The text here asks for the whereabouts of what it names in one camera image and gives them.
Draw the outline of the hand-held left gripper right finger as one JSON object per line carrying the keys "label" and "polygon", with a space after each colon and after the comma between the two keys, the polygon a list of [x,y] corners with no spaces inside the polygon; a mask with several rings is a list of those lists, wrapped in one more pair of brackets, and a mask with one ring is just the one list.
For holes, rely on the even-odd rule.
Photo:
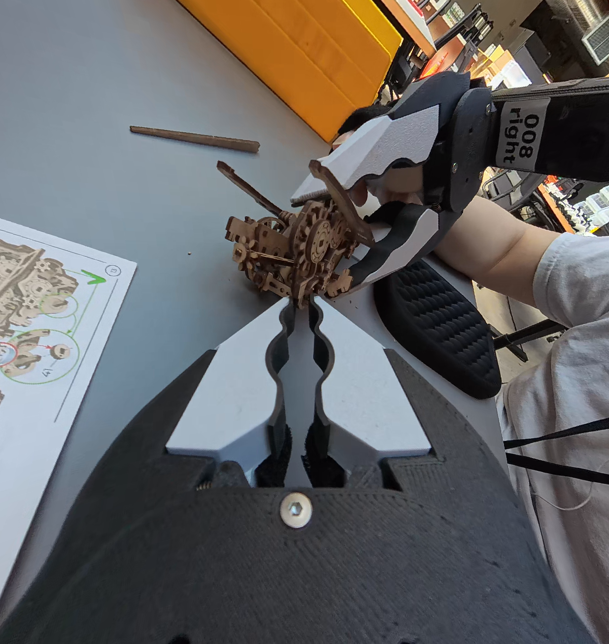
{"label": "hand-held left gripper right finger", "polygon": [[313,487],[342,487],[384,459],[424,457],[432,449],[385,348],[315,296],[309,305],[315,387],[304,467]]}

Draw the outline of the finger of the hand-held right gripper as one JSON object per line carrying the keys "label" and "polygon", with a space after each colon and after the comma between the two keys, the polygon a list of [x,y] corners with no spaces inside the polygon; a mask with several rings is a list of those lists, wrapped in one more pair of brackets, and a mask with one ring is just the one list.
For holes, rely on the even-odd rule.
{"label": "finger of the hand-held right gripper", "polygon": [[458,149],[469,126],[458,124],[458,104],[470,90],[470,73],[445,71],[412,83],[384,115],[359,126],[347,141],[318,161],[349,191],[359,181],[431,164],[426,193],[438,189],[442,205],[469,205],[472,172]]}
{"label": "finger of the hand-held right gripper", "polygon": [[386,223],[389,233],[349,268],[349,293],[387,277],[431,253],[459,219],[460,212],[436,212],[426,205],[389,202],[365,217],[370,225]]}

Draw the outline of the person's right forearm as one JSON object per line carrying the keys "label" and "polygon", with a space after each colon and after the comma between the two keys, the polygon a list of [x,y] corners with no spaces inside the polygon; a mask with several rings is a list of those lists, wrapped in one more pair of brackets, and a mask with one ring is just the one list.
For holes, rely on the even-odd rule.
{"label": "person's right forearm", "polygon": [[559,236],[516,219],[495,202],[474,197],[435,254],[478,284],[536,307],[534,275]]}

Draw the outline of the background wooden table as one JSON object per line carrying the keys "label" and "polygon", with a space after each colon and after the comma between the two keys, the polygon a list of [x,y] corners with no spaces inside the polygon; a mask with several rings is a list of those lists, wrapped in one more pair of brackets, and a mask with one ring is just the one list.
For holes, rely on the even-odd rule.
{"label": "background wooden table", "polygon": [[430,58],[435,55],[437,52],[435,41],[421,9],[414,1],[381,1],[381,3],[425,55]]}

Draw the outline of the thin dark wooden stick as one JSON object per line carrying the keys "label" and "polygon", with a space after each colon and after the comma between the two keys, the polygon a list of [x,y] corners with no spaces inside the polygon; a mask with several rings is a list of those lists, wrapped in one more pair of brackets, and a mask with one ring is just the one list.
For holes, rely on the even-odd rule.
{"label": "thin dark wooden stick", "polygon": [[157,137],[161,139],[168,139],[180,142],[189,142],[192,144],[199,144],[204,146],[231,149],[236,151],[249,152],[256,154],[259,152],[260,143],[258,141],[234,139],[228,137],[220,137],[215,135],[204,135],[199,133],[190,133],[183,131],[173,131],[152,127],[130,126],[130,132],[140,135]]}

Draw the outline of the black chair frame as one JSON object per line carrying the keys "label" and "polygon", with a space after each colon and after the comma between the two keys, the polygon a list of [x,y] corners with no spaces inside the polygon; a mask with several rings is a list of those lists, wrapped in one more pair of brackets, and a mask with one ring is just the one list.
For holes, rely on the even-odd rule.
{"label": "black chair frame", "polygon": [[521,362],[526,363],[528,362],[528,356],[523,349],[524,344],[544,337],[550,337],[548,342],[553,342],[553,336],[560,337],[568,329],[551,319],[544,319],[534,325],[526,326],[509,334],[500,334],[493,326],[490,326],[490,330],[495,351],[507,348]]}

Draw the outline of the person's right hand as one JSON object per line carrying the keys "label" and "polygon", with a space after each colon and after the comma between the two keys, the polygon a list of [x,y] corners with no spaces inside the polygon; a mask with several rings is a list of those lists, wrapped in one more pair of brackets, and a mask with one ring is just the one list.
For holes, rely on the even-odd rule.
{"label": "person's right hand", "polygon": [[385,173],[354,183],[348,195],[356,207],[364,206],[369,195],[380,205],[390,202],[423,205],[423,165],[412,164],[407,159],[397,160]]}

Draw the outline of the printed instruction booklet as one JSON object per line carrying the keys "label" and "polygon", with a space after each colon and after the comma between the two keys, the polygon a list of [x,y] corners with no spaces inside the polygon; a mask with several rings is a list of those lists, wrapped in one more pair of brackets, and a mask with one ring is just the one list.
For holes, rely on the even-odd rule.
{"label": "printed instruction booklet", "polygon": [[0,219],[0,597],[136,267]]}

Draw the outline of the wooden gear model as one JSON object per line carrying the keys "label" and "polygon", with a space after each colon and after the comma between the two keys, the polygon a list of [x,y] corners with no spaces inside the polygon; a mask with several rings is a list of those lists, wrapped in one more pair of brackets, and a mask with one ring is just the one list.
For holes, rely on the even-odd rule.
{"label": "wooden gear model", "polygon": [[314,294],[335,297],[357,285],[348,269],[335,270],[357,246],[376,242],[348,193],[320,161],[312,160],[309,170],[325,185],[322,197],[306,200],[299,213],[279,209],[224,162],[217,169],[270,213],[260,220],[232,216],[226,225],[234,262],[259,290],[289,297],[302,309]]}

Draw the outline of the yellow plastic bin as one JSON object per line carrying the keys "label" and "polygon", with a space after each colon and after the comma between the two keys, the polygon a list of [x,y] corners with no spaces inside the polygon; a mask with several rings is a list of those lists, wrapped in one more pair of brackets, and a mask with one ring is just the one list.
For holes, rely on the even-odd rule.
{"label": "yellow plastic bin", "polygon": [[375,100],[403,38],[373,1],[180,1],[322,139]]}

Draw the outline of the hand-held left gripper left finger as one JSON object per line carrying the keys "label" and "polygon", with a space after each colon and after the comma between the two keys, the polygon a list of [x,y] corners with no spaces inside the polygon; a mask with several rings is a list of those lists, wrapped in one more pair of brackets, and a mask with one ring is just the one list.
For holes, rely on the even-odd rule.
{"label": "hand-held left gripper left finger", "polygon": [[278,373],[294,324],[293,302],[283,298],[220,343],[166,443],[169,453],[238,463],[258,485],[257,468],[279,456],[288,434]]}

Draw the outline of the white wall vent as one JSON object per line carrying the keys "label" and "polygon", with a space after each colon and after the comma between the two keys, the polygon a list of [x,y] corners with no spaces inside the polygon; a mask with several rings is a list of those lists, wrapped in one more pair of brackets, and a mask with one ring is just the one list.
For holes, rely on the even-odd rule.
{"label": "white wall vent", "polygon": [[582,36],[581,41],[597,65],[609,59],[609,12]]}

